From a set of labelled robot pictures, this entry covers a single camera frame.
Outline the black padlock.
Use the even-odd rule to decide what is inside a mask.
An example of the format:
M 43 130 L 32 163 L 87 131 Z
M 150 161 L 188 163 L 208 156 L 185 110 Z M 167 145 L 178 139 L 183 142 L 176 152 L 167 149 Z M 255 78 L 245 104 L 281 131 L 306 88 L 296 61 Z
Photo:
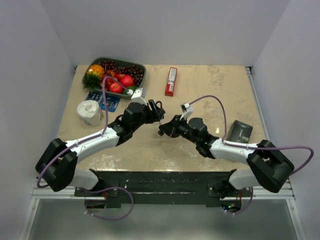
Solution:
M 151 117 L 153 122 L 160 122 L 164 119 L 166 111 L 163 109 L 162 102 L 154 102 L 153 99 L 148 100 L 149 106 L 151 108 Z

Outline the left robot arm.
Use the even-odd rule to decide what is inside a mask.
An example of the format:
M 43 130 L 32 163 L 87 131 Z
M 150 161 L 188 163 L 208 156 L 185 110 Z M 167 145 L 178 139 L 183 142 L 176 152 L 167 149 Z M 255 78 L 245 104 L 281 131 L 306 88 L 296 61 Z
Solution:
M 77 164 L 102 150 L 125 143 L 138 128 L 160 122 L 165 113 L 152 99 L 147 104 L 132 102 L 106 129 L 76 140 L 52 140 L 35 166 L 39 174 L 37 187 L 50 187 L 54 192 L 78 187 L 92 196 L 99 196 L 104 184 L 93 170 L 77 169 Z

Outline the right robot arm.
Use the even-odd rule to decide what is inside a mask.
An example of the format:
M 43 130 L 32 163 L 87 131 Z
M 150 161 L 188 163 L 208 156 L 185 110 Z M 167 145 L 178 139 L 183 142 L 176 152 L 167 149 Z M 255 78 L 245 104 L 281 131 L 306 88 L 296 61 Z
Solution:
M 205 158 L 226 159 L 249 167 L 235 170 L 223 183 L 223 192 L 230 197 L 241 189 L 261 186 L 269 192 L 278 193 L 295 167 L 293 163 L 268 140 L 258 144 L 232 143 L 208 132 L 202 118 L 185 120 L 181 115 L 159 126 L 160 135 L 170 138 L 183 137 L 196 146 Z

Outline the green fruit tray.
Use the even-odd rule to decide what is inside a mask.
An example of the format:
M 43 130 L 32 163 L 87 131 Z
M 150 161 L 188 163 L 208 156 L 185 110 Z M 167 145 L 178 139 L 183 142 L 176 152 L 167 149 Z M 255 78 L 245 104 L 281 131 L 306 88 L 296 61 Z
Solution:
M 126 89 L 140 88 L 146 77 L 144 65 L 119 59 L 98 57 L 89 65 L 82 77 L 82 86 L 91 93 L 130 99 Z

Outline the green avocado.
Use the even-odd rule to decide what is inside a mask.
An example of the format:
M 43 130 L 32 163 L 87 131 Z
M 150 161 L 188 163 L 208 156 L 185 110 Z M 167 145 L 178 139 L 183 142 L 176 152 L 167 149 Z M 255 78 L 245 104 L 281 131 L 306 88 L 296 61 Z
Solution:
M 123 94 L 131 96 L 136 91 L 137 88 L 138 87 L 134 85 L 128 86 L 126 89 L 123 90 Z

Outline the blue card package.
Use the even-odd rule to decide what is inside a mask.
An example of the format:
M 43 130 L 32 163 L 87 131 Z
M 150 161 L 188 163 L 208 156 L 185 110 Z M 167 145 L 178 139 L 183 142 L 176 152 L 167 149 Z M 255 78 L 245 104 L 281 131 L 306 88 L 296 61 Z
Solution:
M 111 113 L 114 113 L 118 107 L 118 104 L 120 102 L 120 98 L 114 97 L 114 96 L 106 96 L 105 98 L 106 98 L 107 110 Z M 88 101 L 88 100 L 96 101 L 102 110 L 106 109 L 102 93 L 90 92 L 87 95 L 87 97 L 85 98 L 85 100 L 86 101 Z

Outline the red apple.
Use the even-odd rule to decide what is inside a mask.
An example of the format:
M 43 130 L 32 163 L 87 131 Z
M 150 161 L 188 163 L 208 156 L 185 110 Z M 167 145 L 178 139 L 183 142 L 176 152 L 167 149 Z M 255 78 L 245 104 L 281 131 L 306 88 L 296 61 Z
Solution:
M 131 87 L 135 84 L 133 78 L 130 75 L 124 75 L 121 79 L 120 79 L 120 83 L 125 87 Z
M 111 92 L 111 93 L 115 93 L 115 94 L 122 94 L 123 91 L 124 91 L 124 88 L 117 82 L 113 82 L 108 90 Z

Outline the dark grape bunch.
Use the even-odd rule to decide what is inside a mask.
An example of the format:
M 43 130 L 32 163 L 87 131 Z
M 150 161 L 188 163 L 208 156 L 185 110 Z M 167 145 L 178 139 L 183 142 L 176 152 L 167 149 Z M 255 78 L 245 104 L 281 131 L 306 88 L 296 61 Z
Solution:
M 103 59 L 98 64 L 104 68 L 107 75 L 118 80 L 121 79 L 121 76 L 130 75 L 134 80 L 135 86 L 139 86 L 145 76 L 145 69 L 137 63 Z

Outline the red toothpaste box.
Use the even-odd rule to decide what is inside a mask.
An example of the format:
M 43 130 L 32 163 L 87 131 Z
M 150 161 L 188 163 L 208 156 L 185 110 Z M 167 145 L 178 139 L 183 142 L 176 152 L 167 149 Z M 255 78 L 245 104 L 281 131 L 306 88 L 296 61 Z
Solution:
M 164 93 L 165 96 L 172 97 L 174 95 L 174 88 L 175 88 L 175 83 L 177 79 L 177 73 L 178 73 L 177 68 L 171 67 L 169 69 L 167 83 L 165 87 L 165 93 Z

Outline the white tissue roll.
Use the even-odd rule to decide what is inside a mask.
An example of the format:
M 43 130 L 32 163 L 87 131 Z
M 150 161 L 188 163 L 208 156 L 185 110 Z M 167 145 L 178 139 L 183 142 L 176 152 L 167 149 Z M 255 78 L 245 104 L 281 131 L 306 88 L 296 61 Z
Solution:
M 97 101 L 82 101 L 78 104 L 76 112 L 87 125 L 99 126 L 103 123 L 104 115 Z

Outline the green black box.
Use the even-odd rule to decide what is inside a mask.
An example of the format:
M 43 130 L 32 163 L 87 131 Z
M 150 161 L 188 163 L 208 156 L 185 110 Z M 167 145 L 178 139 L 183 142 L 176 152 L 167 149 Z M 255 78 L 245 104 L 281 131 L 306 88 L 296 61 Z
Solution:
M 252 131 L 253 126 L 239 120 L 235 120 L 231 125 L 227 140 L 236 143 L 248 144 Z

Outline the orange pineapple toy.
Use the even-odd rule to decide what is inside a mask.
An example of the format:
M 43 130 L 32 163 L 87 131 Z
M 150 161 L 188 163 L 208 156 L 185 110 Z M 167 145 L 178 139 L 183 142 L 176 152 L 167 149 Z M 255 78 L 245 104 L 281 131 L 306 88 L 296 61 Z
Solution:
M 83 78 L 83 88 L 93 92 L 100 86 L 103 75 L 105 74 L 104 68 L 99 64 L 91 65 L 86 71 Z

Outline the black base frame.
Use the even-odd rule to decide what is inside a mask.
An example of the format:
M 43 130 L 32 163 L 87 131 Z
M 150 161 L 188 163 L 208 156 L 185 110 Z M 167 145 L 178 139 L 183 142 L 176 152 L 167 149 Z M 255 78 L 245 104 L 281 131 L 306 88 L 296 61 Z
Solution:
M 247 188 L 232 189 L 230 171 L 94 171 L 100 182 L 92 190 L 76 187 L 76 197 L 105 200 L 107 208 L 122 204 L 205 205 L 220 207 L 221 199 L 249 197 Z

